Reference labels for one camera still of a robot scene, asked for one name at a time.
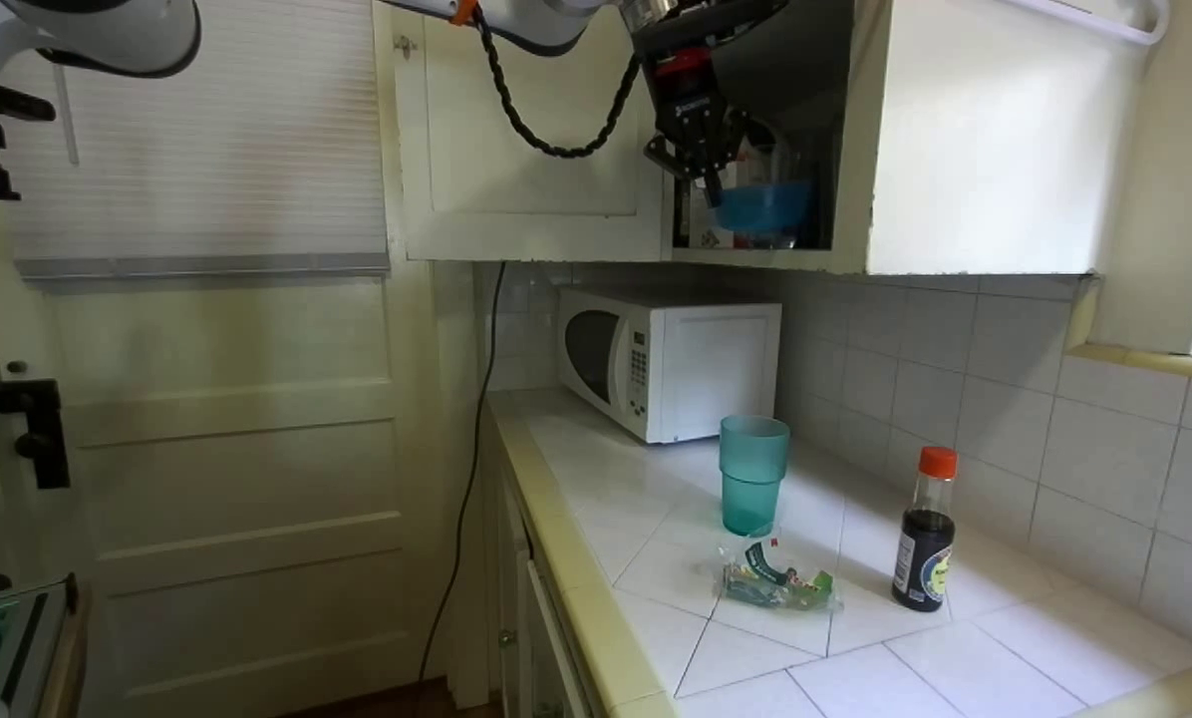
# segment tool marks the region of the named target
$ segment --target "white microwave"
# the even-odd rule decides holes
[[[640,444],[716,436],[720,415],[768,415],[782,307],[656,289],[566,289],[556,380]]]

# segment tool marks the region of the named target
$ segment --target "cup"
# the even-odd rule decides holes
[[[790,459],[790,428],[760,415],[725,415],[716,436],[720,525],[760,540],[774,532]]]

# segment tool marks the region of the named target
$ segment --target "white countertop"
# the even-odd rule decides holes
[[[536,456],[516,492],[550,564],[594,569],[556,568],[556,584],[615,598],[679,715],[1044,718],[1192,671],[1189,640],[992,544],[967,519],[943,609],[895,608],[902,495],[810,448],[792,452],[782,481],[776,544],[800,569],[834,569],[837,608],[806,616],[716,598],[720,557],[746,548],[720,532],[716,444],[640,448],[563,391],[501,395],[495,415],[513,424],[513,439],[527,428]],[[615,650],[594,644],[598,629],[586,629],[594,674],[617,671]]]

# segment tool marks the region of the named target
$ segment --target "bottle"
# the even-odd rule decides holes
[[[951,481],[956,452],[919,448],[919,475],[914,481],[914,501],[902,523],[895,580],[891,593],[909,609],[939,609],[948,590],[948,549],[951,549]]]

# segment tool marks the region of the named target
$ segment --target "electrical cord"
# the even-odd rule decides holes
[[[477,399],[473,399],[473,436],[469,436],[469,469],[466,469],[466,485],[462,485],[462,499],[458,499],[458,519],[453,519],[453,544],[449,544],[449,569],[443,580],[443,593],[438,593],[438,608],[435,608],[435,618],[430,618],[430,629],[426,629],[426,644],[422,644],[422,663],[417,663],[417,682],[414,682],[414,701],[409,701],[409,715],[417,715],[417,686],[426,678],[426,666],[430,666],[430,650],[435,650],[435,634],[438,634],[438,624],[446,616],[446,601],[449,601],[449,590],[458,585],[458,576],[462,576],[462,554],[466,554],[466,511],[469,511],[469,495],[473,495],[473,481],[477,481],[477,436],[483,436],[483,415],[486,415],[486,387],[490,387],[490,376],[498,366],[498,307],[501,307],[501,283],[506,283],[506,267],[511,262],[498,262],[495,270],[495,283],[490,283],[490,307],[486,307],[486,363],[483,363],[483,380],[477,380]]]
[[[620,84],[617,84],[617,94],[608,98],[608,110],[598,128],[598,136],[590,144],[546,144],[536,130],[530,130],[513,108],[513,94],[506,89],[506,72],[501,72],[501,56],[498,56],[498,43],[490,39],[490,28],[483,19],[483,7],[473,7],[473,28],[477,28],[477,39],[483,39],[483,56],[486,56],[486,69],[490,69],[490,84],[498,89],[501,94],[501,110],[511,118],[511,128],[536,152],[546,157],[556,157],[556,160],[586,160],[594,157],[608,130],[617,128],[620,110],[625,110],[625,98],[631,98],[631,89],[632,89],[632,76],[639,76],[639,56],[631,56],[625,72],[620,72]]]

